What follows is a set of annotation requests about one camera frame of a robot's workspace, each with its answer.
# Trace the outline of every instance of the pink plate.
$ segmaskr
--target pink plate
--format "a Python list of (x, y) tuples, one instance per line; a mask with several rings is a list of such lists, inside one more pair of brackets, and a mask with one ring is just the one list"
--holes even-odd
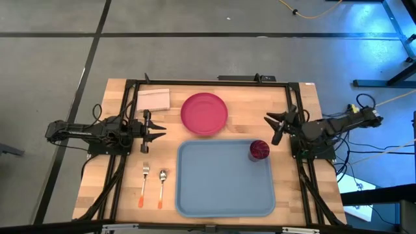
[(226, 124), (226, 104), (216, 95), (199, 93), (190, 96), (181, 109), (183, 125), (195, 134), (211, 136)]

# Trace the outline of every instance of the gray floor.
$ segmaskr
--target gray floor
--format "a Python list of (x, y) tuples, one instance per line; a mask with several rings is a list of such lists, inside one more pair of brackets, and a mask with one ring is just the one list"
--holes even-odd
[[(0, 1), (0, 32), (94, 32), (104, 0)], [(287, 0), (305, 15), (333, 5), (321, 0)], [(388, 1), (407, 35), (416, 28), (401, 1)], [(291, 15), (277, 1), (113, 0), (105, 32), (308, 32), (393, 33), (378, 3), (342, 3), (319, 19)], [(0, 39), (0, 142), (25, 150), (0, 157), (0, 226), (28, 224), (55, 147), (44, 132), (65, 119), (91, 46), (90, 38)], [(108, 78), (216, 79), (218, 75), (275, 75), (279, 81), (317, 84), (322, 111), (343, 111), (361, 92), (377, 102), (407, 89), (353, 88), (354, 79), (389, 79), (408, 64), (396, 40), (325, 38), (102, 38), (85, 87), (77, 122), (92, 121)], [(377, 146), (413, 138), (410, 120), (416, 94), (381, 106), (376, 129), (358, 129), (351, 141)], [(72, 146), (85, 146), (76, 140)], [(359, 146), (355, 150), (370, 150)], [(338, 152), (345, 157), (345, 149)], [(351, 155), (351, 161), (368, 155)], [(71, 218), (85, 161), (68, 149), (45, 218)], [(382, 187), (415, 182), (412, 156), (388, 155), (354, 166), (356, 177)]]

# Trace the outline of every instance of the black metal frame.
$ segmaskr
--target black metal frame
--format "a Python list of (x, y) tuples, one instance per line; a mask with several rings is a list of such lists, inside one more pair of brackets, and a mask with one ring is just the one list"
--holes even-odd
[[(211, 85), (211, 86), (258, 86), (258, 87), (276, 87), (276, 88), (284, 88), (286, 93), (287, 105), (288, 109), (293, 104), (291, 93), (294, 92), (296, 98), (296, 105), (298, 106), (298, 111), (300, 113), (301, 121), (305, 121), (305, 116), (303, 112), (303, 105), (302, 105), (302, 98), (300, 95), (300, 89), (298, 83), (277, 83), (277, 82), (265, 82), (262, 81), (261, 77), (256, 75), (254, 77), (256, 81), (173, 81), (173, 80), (154, 80), (150, 81), (147, 75), (145, 75), (145, 80), (137, 81), (137, 80), (126, 80), (122, 106), (120, 107), (120, 114), (124, 116), (124, 112), (122, 110), (125, 109), (127, 105), (128, 94), (131, 88), (134, 88), (134, 93), (137, 97), (137, 91), (140, 88), (140, 85)], [(135, 104), (130, 108), (129, 119), (134, 119), (135, 114)], [(117, 204), (118, 198), (120, 197), (121, 191), (121, 184), (122, 178), (124, 174), (124, 167), (127, 155), (122, 155), (120, 159), (120, 163), (118, 166), (117, 171), (112, 174), (114, 163), (115, 163), (115, 155), (110, 156), (109, 160), (109, 167), (107, 169), (105, 184), (103, 192), (99, 195), (97, 200), (94, 202), (92, 207), (92, 212), (87, 211), (80, 219), (74, 222), (66, 222), (66, 223), (57, 223), (57, 224), (35, 224), (33, 226), (18, 226), (18, 227), (6, 227), (0, 228), (1, 233), (86, 233), (86, 232), (95, 232), (99, 233), (100, 231), (104, 230), (106, 227), (104, 225), (108, 224), (115, 224), (116, 223), (116, 211), (117, 211)], [(140, 229), (186, 229), (186, 230), (202, 230), (208, 232), (214, 231), (225, 231), (225, 230), (239, 230), (239, 231), (273, 231), (276, 233), (283, 233), (287, 232), (290, 228), (307, 228), (307, 229), (319, 229), (321, 233), (390, 233), (390, 232), (383, 232), (383, 231), (371, 231), (371, 230), (364, 230), (364, 229), (353, 229), (350, 226), (343, 225), (338, 220), (331, 219), (335, 217), (335, 215), (329, 210), (328, 206), (325, 204), (324, 200), (319, 196), (318, 187), (317, 187), (317, 179), (315, 175), (315, 169), (313, 168), (313, 161), (307, 160), (309, 174), (310, 174), (310, 181), (307, 178), (306, 171), (304, 170), (303, 162), (300, 157), (296, 159), (296, 165), (298, 168), (299, 173), (299, 182), (301, 188), (301, 195), (302, 195), (302, 203), (304, 207), (304, 214), (305, 214), (305, 227), (283, 227), (283, 226), (236, 226), (236, 225), (212, 225), (212, 224), (146, 224), (146, 223), (139, 223), (139, 224), (131, 224), (132, 228), (140, 228)], [(94, 213), (98, 211), (99, 217), (103, 218), (103, 210), (105, 209), (106, 205), (106, 197), (112, 189), (112, 186), (116, 184), (116, 188), (114, 190), (114, 197), (112, 201), (112, 206), (110, 210), (110, 219), (98, 219), (98, 220), (91, 220), (94, 216)], [(311, 220), (311, 211), (309, 207), (309, 201), (307, 196), (308, 187), (310, 193), (313, 195), (317, 207), (317, 215), (318, 215), (318, 224), (312, 223)], [(331, 225), (327, 226), (324, 224), (324, 219), (322, 215), (322, 211), (324, 211), (325, 215), (327, 216), (328, 220), (330, 221)]]

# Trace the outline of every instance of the wire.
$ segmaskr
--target wire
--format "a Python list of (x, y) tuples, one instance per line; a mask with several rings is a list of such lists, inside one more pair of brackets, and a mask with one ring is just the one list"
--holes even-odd
[[(353, 142), (351, 142), (351, 141), (350, 141), (350, 135), (346, 138), (346, 140), (348, 141), (348, 143), (353, 144), (353, 145), (356, 145), (356, 146), (368, 146), (368, 147), (372, 147), (372, 148), (377, 149), (377, 150), (386, 150), (386, 149), (388, 149), (388, 148), (397, 148), (397, 147), (400, 147), (400, 146), (387, 146), (387, 147), (385, 147), (385, 148), (379, 148), (379, 147), (377, 147), (377, 146), (372, 146), (372, 145), (370, 145), (370, 144), (358, 144), (358, 143), (353, 143)], [(405, 147), (411, 147), (411, 146), (415, 146), (415, 145), (414, 145), (414, 144), (411, 144), (411, 145), (407, 145), (407, 146), (405, 146)]]
[(381, 102), (381, 103), (377, 104), (377, 105), (376, 105), (376, 107), (379, 107), (379, 106), (381, 106), (381, 105), (384, 105), (384, 104), (386, 104), (386, 103), (389, 103), (390, 101), (394, 101), (394, 100), (396, 100), (396, 99), (403, 98), (403, 97), (405, 97), (405, 96), (407, 96), (407, 95), (409, 95), (409, 94), (412, 94), (412, 93), (414, 93), (414, 92), (416, 92), (416, 90), (412, 90), (412, 91), (407, 92), (407, 93), (405, 93), (405, 94), (402, 94), (402, 95), (400, 95), (400, 96), (394, 97), (394, 98), (392, 98), (392, 99), (388, 99), (387, 101), (383, 101), (383, 102)]
[(321, 17), (321, 16), (325, 15), (326, 13), (330, 12), (335, 7), (337, 7), (339, 5), (339, 3), (341, 3), (342, 1), (343, 0), (339, 0), (335, 5), (331, 6), (331, 8), (325, 10), (324, 12), (322, 12), (321, 14), (319, 14), (317, 16), (303, 16), (303, 15), (301, 15), (301, 13), (298, 12), (297, 9), (291, 8), (291, 6), (289, 6), (289, 4), (285, 3), (283, 0), (279, 0), (279, 2), (282, 3), (282, 4), (284, 4), (287, 8), (289, 8), (289, 10), (291, 10), (293, 14), (297, 14), (298, 16), (300, 16), (300, 17), (302, 17), (304, 19), (308, 19), (308, 20), (316, 19), (318, 17)]
[[(98, 117), (96, 116), (96, 107), (99, 107), (99, 114)], [(88, 129), (92, 126), (94, 126), (94, 124), (96, 124), (97, 122), (101, 122), (101, 120), (99, 120), (101, 118), (101, 114), (103, 113), (103, 108), (101, 107), (100, 104), (95, 104), (94, 107), (92, 107), (92, 117), (94, 117), (94, 122), (92, 122), (89, 126), (85, 127), (84, 129)]]
[(343, 166), (341, 167), (341, 169), (339, 169), (339, 171), (337, 172), (337, 176), (344, 170), (344, 168), (346, 168), (347, 167), (347, 163), (348, 163), (348, 161), (350, 160), (350, 145), (348, 145), (348, 142), (346, 141), (346, 140), (344, 140), (344, 139), (342, 139), (342, 138), (340, 138), (343, 142), (345, 142), (345, 144), (346, 144), (346, 146), (347, 146), (347, 148), (348, 148), (348, 151), (346, 152), (346, 158), (345, 158), (345, 161), (344, 161), (344, 163), (343, 163)]
[[(362, 183), (358, 183), (357, 182), (357, 180), (356, 180), (356, 175), (354, 174), (354, 170), (352, 169), (352, 166), (351, 166), (351, 164), (349, 163), (349, 165), (350, 165), (350, 168), (351, 168), (351, 172), (352, 172), (352, 178), (354, 179), (354, 181), (356, 182), (356, 185), (357, 185), (357, 188), (358, 188), (358, 190), (363, 190), (363, 184)], [(394, 223), (390, 223), (390, 222), (388, 222), (388, 221), (385, 221), (383, 218), (382, 218), (382, 216), (379, 214), (379, 212), (374, 208), (374, 207), (372, 207), (371, 205), (367, 205), (368, 207), (370, 207), (377, 215), (378, 215), (378, 217), (383, 221), (383, 222), (385, 222), (385, 223), (387, 223), (387, 224), (391, 224), (391, 225), (393, 225), (393, 226), (395, 226), (396, 224), (394, 224)], [(409, 234), (409, 232), (408, 231), (406, 231), (404, 228), (402, 228), (402, 230), (404, 231), (404, 232), (406, 232), (407, 234)]]
[(307, 114), (307, 118), (306, 118), (306, 122), (309, 122), (309, 119), (311, 117), (311, 114), (309, 113), (309, 111), (304, 109), (304, 112)]
[(81, 168), (81, 179), (83, 179), (83, 176), (84, 176), (84, 169), (85, 169), (86, 164), (87, 164), (89, 161), (91, 161), (91, 159), (94, 159), (94, 158), (95, 158), (95, 156), (92, 156), (92, 155), (91, 155), (91, 157), (90, 157), (89, 159), (87, 159), (87, 160), (84, 162), (83, 167)]
[(343, 145), (343, 143), (346, 142), (345, 139), (347, 137), (349, 137), (349, 136), (350, 136), (350, 131), (346, 132), (343, 141), (339, 144), (339, 146), (337, 146), (337, 148), (335, 149), (335, 151), (337, 151)]
[(345, 166), (345, 170), (344, 170), (344, 174), (341, 176), (341, 178), (339, 178), (338, 180), (337, 180), (337, 183), (339, 183), (342, 179), (343, 179), (343, 177), (345, 176), (345, 174), (346, 174), (346, 171), (348, 170), (348, 166)]
[[(379, 212), (375, 209), (375, 208), (373, 208), (372, 206), (370, 206), (370, 205), (367, 205), (367, 206), (369, 206), (377, 215), (378, 215), (378, 218), (380, 218), (383, 222), (385, 222), (386, 224), (391, 224), (391, 225), (393, 225), (393, 226), (396, 226), (397, 224), (394, 224), (394, 223), (391, 223), (391, 222), (388, 222), (388, 221), (385, 221), (383, 218), (382, 218), (382, 216), (379, 214)], [(403, 227), (401, 228), (405, 233), (407, 233), (407, 234), (410, 234), (406, 229), (404, 229)]]
[(345, 114), (346, 114), (346, 112), (338, 112), (338, 113), (334, 113), (334, 114), (323, 114), (322, 113), (323, 116), (327, 116), (327, 117), (340, 117), (340, 116), (343, 116)]
[(413, 143), (413, 142), (416, 142), (416, 138), (414, 138), (413, 140), (411, 140), (411, 141), (409, 141), (408, 143), (404, 144), (403, 146), (399, 146), (399, 147), (397, 147), (397, 148), (393, 148), (393, 149), (390, 149), (390, 150), (384, 151), (384, 152), (382, 152), (382, 153), (379, 153), (379, 154), (376, 154), (376, 155), (373, 155), (373, 156), (370, 156), (370, 157), (366, 157), (366, 158), (364, 158), (364, 159), (361, 159), (361, 160), (358, 160), (358, 161), (356, 161), (356, 162), (353, 162), (351, 165), (354, 165), (354, 164), (357, 164), (357, 163), (360, 163), (360, 162), (363, 162), (363, 161), (366, 161), (366, 160), (369, 160), (369, 159), (373, 159), (373, 158), (375, 158), (375, 157), (379, 157), (379, 156), (381, 156), (381, 155), (383, 155), (383, 154), (386, 154), (386, 153), (389, 153), (389, 152), (393, 152), (393, 151), (399, 150), (399, 149), (404, 148), (404, 147), (406, 147), (407, 145), (409, 145), (409, 144), (411, 144), (411, 143)]
[[(350, 153), (383, 153), (382, 151), (350, 151)], [(415, 155), (416, 153), (408, 152), (387, 152), (391, 154), (401, 154), (401, 155)]]
[(73, 147), (73, 146), (64, 146), (64, 145), (61, 145), (61, 144), (56, 144), (54, 142), (51, 142), (51, 144), (56, 145), (56, 146), (62, 146), (62, 147), (65, 147), (65, 148), (76, 149), (76, 150), (83, 150), (83, 151), (87, 151), (88, 152), (87, 149), (83, 149), (83, 148), (78, 148), (78, 147)]
[(371, 99), (371, 101), (372, 101), (372, 107), (373, 108), (376, 108), (376, 100), (371, 95), (369, 95), (369, 94), (358, 94), (357, 97), (356, 97), (356, 101), (357, 101), (358, 105), (361, 108), (364, 108), (364, 106), (359, 102), (359, 99), (358, 99), (361, 96), (367, 96), (367, 97), (369, 97)]

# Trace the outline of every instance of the fork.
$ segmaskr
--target fork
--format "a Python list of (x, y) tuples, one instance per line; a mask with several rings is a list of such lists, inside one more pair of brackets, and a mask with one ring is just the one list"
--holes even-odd
[(138, 206), (140, 208), (143, 207), (143, 200), (144, 200), (144, 185), (146, 184), (146, 177), (148, 176), (150, 171), (150, 167), (149, 167), (149, 163), (148, 162), (143, 162), (143, 185), (142, 185), (142, 192), (140, 193), (140, 199), (138, 201)]

